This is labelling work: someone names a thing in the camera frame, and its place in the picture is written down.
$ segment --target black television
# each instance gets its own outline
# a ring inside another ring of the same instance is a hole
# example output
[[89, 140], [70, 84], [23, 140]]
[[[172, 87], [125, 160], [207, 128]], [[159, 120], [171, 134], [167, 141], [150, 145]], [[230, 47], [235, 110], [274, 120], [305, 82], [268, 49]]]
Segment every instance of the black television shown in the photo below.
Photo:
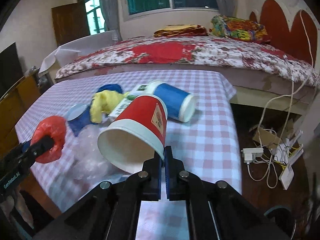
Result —
[[23, 77], [16, 43], [0, 52], [0, 97]]

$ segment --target heart-shaped headboard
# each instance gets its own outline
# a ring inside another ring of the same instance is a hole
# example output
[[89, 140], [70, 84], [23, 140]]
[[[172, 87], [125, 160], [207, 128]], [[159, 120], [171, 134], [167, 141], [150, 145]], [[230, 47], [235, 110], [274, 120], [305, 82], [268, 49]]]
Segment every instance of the heart-shaped headboard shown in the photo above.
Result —
[[[302, 10], [301, 14], [310, 40], [313, 62], [315, 62], [318, 38], [317, 28], [306, 11]], [[257, 21], [254, 12], [251, 12], [249, 18], [252, 21]], [[271, 36], [271, 46], [311, 64], [308, 40], [303, 29], [299, 11], [294, 17], [290, 31], [287, 19], [280, 5], [275, 0], [266, 0], [262, 6], [259, 22], [266, 27], [268, 34]]]

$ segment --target checkered tablecloth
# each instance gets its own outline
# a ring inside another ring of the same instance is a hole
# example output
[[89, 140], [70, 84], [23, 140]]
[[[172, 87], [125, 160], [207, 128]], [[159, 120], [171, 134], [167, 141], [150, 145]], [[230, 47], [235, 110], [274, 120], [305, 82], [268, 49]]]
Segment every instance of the checkered tablecloth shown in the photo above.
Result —
[[[229, 100], [236, 93], [220, 73], [201, 70], [151, 70], [116, 73], [60, 82], [45, 92], [22, 116], [15, 128], [20, 142], [30, 140], [38, 123], [51, 115], [64, 116], [77, 103], [90, 103], [102, 85], [118, 83], [124, 91], [137, 84], [161, 80], [193, 93], [197, 111], [188, 123], [168, 121], [166, 145], [185, 169], [209, 182], [225, 180], [241, 193], [240, 152]], [[67, 128], [62, 157], [48, 164], [35, 163], [31, 170], [47, 195], [61, 211], [67, 210], [90, 185], [70, 175], [78, 141]], [[107, 180], [123, 180], [115, 174]], [[185, 202], [169, 202], [164, 171], [159, 202], [142, 202], [136, 239], [188, 239]]]

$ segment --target red plastic bag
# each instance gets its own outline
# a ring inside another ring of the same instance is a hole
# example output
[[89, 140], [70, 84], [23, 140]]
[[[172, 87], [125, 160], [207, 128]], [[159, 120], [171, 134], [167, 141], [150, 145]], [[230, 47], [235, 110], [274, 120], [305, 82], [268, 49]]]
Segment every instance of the red plastic bag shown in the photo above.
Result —
[[36, 158], [36, 162], [50, 163], [60, 159], [65, 143], [66, 131], [66, 120], [61, 116], [50, 116], [38, 124], [30, 144], [32, 145], [43, 136], [49, 135], [54, 140], [54, 145], [49, 151]]

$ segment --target open door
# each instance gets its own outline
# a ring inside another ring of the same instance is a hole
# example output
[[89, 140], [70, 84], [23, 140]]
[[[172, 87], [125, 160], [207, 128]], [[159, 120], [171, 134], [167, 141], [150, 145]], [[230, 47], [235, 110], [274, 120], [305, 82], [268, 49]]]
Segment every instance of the open door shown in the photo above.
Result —
[[84, 3], [71, 3], [51, 10], [58, 46], [90, 35]]

